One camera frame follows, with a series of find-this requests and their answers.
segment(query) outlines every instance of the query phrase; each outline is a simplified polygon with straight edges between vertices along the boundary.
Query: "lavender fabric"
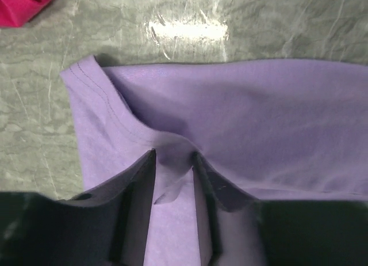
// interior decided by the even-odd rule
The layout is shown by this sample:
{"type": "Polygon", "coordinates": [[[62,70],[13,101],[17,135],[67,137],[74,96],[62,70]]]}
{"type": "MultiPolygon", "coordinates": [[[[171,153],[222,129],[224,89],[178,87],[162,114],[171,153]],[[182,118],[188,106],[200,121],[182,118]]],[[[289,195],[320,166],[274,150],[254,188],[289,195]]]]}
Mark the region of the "lavender fabric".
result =
{"type": "Polygon", "coordinates": [[[260,199],[368,201],[368,67],[275,59],[64,70],[85,189],[158,155],[145,265],[200,265],[190,155],[260,199]]]}

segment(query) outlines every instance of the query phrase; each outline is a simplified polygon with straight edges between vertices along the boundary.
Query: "table surface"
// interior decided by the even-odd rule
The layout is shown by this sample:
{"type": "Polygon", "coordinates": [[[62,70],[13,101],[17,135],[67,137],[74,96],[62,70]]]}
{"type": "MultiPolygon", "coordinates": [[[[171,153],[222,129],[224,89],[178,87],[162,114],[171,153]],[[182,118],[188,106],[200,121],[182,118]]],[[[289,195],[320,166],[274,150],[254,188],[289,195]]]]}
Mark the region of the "table surface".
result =
{"type": "Polygon", "coordinates": [[[0,30],[0,190],[82,190],[59,72],[102,65],[316,58],[368,64],[368,0],[54,0],[0,30]]]}

